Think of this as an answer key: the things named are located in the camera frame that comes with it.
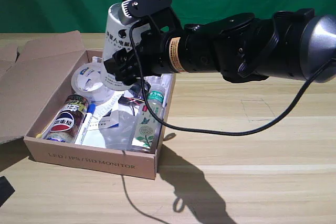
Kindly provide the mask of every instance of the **white cylindrical container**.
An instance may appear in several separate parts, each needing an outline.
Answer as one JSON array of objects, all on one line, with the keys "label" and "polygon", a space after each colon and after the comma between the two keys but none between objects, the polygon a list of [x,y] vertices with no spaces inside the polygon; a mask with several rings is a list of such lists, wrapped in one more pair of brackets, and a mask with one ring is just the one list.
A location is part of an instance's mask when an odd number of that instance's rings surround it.
[{"label": "white cylindrical container", "polygon": [[[105,43],[103,49],[103,61],[112,58],[112,55],[125,48],[128,51],[132,49],[131,40],[129,38],[129,29],[137,22],[124,25],[119,17],[119,10],[121,3],[112,5],[109,8],[106,30],[105,30]],[[133,30],[133,40],[135,45],[141,41],[141,33],[150,29],[150,26],[144,25]],[[131,86],[126,86],[120,81],[116,81],[114,75],[107,73],[104,64],[102,63],[101,80],[109,89],[124,91],[129,90]]]}]

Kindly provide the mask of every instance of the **wooden table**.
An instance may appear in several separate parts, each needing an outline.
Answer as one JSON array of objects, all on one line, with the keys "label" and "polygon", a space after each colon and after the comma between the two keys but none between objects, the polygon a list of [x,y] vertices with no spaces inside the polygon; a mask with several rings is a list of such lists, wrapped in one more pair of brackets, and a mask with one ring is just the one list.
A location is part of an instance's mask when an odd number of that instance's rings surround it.
[{"label": "wooden table", "polygon": [[[40,36],[48,34],[0,34],[0,46]],[[83,42],[102,48],[103,34],[83,34]],[[179,74],[168,122],[253,129],[281,113],[301,85]],[[288,117],[259,134],[167,129],[155,181],[36,163],[22,142],[9,143],[0,147],[0,175],[16,192],[0,223],[336,223],[335,128],[336,79],[312,84]]]}]

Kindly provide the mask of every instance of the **orange label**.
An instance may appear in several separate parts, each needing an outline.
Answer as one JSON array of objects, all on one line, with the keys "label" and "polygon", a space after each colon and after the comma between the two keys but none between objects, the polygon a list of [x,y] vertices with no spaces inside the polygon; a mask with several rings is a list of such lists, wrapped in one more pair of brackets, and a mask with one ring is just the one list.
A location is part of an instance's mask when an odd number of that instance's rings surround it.
[{"label": "orange label", "polygon": [[180,63],[179,53],[178,53],[178,43],[180,42],[180,37],[172,38],[169,44],[169,58],[173,65],[173,68],[179,73],[187,73]]}]

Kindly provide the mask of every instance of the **pen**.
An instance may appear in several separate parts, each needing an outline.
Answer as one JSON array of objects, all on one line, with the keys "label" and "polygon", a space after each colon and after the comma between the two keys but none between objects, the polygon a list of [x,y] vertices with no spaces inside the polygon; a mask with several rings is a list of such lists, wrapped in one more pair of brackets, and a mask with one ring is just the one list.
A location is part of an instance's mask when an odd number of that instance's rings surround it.
[{"label": "pen", "polygon": [[84,137],[85,137],[85,134],[89,128],[89,125],[90,125],[90,122],[91,122],[91,119],[93,117],[93,113],[96,109],[96,105],[94,103],[90,104],[89,108],[88,108],[88,112],[86,113],[86,116],[85,116],[85,119],[84,119],[84,122],[78,132],[78,135],[76,137],[76,140],[75,140],[75,144],[82,144],[83,143],[83,140],[84,140]]}]

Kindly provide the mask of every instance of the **screw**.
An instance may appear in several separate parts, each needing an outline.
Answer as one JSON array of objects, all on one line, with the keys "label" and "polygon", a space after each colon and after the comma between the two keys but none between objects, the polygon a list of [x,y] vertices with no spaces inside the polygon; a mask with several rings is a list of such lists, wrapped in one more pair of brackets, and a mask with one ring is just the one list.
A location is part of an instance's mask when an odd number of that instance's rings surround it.
[{"label": "screw", "polygon": [[193,27],[192,31],[197,31],[199,28],[200,28],[200,26],[197,25],[197,26]]}]

